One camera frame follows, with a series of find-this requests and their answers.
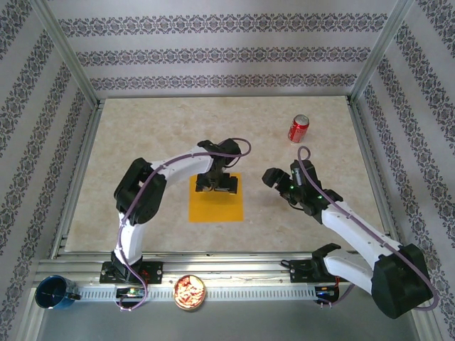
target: red soda can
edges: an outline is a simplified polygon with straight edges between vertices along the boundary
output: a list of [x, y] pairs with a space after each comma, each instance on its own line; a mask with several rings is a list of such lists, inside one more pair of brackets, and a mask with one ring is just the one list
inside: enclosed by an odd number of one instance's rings
[[310, 120], [303, 114], [297, 115], [292, 120], [291, 128], [289, 129], [289, 140], [295, 143], [300, 143], [304, 139], [306, 131], [310, 126]]

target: yellow square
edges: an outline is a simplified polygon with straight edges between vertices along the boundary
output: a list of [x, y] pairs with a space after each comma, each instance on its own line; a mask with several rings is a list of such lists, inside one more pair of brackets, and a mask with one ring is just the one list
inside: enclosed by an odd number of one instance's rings
[[196, 192], [196, 179], [190, 178], [190, 207], [188, 210], [189, 222], [242, 222], [243, 221], [243, 194], [242, 176], [240, 173], [231, 173], [238, 178], [237, 194], [226, 192]]

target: blue cup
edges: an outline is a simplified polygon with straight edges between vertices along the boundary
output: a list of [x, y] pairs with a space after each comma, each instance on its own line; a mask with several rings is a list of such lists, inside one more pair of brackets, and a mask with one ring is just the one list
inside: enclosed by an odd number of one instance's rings
[[64, 309], [80, 300], [76, 283], [54, 275], [44, 279], [36, 289], [35, 302], [45, 309]]

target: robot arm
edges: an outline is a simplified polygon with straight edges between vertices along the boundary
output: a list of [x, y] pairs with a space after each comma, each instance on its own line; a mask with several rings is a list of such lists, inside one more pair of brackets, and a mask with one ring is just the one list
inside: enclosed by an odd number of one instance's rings
[[[303, 161], [306, 172], [321, 188], [311, 161]], [[390, 318], [397, 318], [433, 297], [423, 280], [391, 249], [403, 255], [429, 278], [422, 251], [415, 245], [401, 245], [377, 231], [343, 202], [343, 198], [333, 190], [323, 192], [337, 202], [329, 202], [308, 182], [298, 161], [291, 164], [289, 175], [278, 168], [268, 169], [262, 177], [263, 182], [275, 188], [279, 194], [298, 210], [312, 216], [320, 224], [342, 236], [358, 254], [341, 250], [336, 244], [329, 244], [313, 253], [313, 277], [339, 276], [359, 286], [369, 293], [381, 311]], [[349, 216], [340, 212], [346, 211]], [[369, 231], [366, 232], [358, 220]]]
[[[207, 152], [230, 154], [233, 157], [198, 156], [198, 154]], [[124, 257], [120, 255], [118, 244], [111, 255], [114, 267], [125, 281], [130, 281], [132, 276], [124, 265], [129, 264], [133, 269], [138, 269], [141, 265], [144, 231], [151, 218], [158, 212], [166, 187], [197, 174], [196, 191], [215, 190], [236, 193], [237, 178], [230, 176], [229, 173], [224, 173], [223, 169], [232, 163], [240, 153], [238, 144], [232, 139], [227, 139], [220, 144], [201, 141], [188, 152], [172, 159], [148, 163], [143, 158], [138, 158], [131, 164], [114, 192], [120, 225], [122, 225], [125, 213], [141, 189], [141, 185], [154, 169], [160, 168], [161, 170], [151, 179], [122, 228], [120, 239]], [[169, 163], [170, 160], [179, 159], [188, 154], [196, 156], [182, 158], [172, 164]]]

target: tabletop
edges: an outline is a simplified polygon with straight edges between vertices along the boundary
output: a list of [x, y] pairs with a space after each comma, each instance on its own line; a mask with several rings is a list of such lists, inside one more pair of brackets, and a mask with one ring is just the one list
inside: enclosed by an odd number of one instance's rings
[[119, 229], [113, 193], [134, 159], [166, 159], [199, 141], [218, 143], [229, 137], [252, 144], [251, 154], [232, 168], [242, 176], [243, 221], [189, 222], [189, 180], [184, 180], [166, 189], [145, 232], [144, 251], [313, 251], [331, 242], [352, 249], [262, 182], [268, 168], [289, 173], [301, 145], [287, 137], [297, 114], [310, 119], [302, 144], [311, 149], [322, 186], [335, 190], [382, 230], [344, 97], [108, 99], [65, 250], [113, 250]]

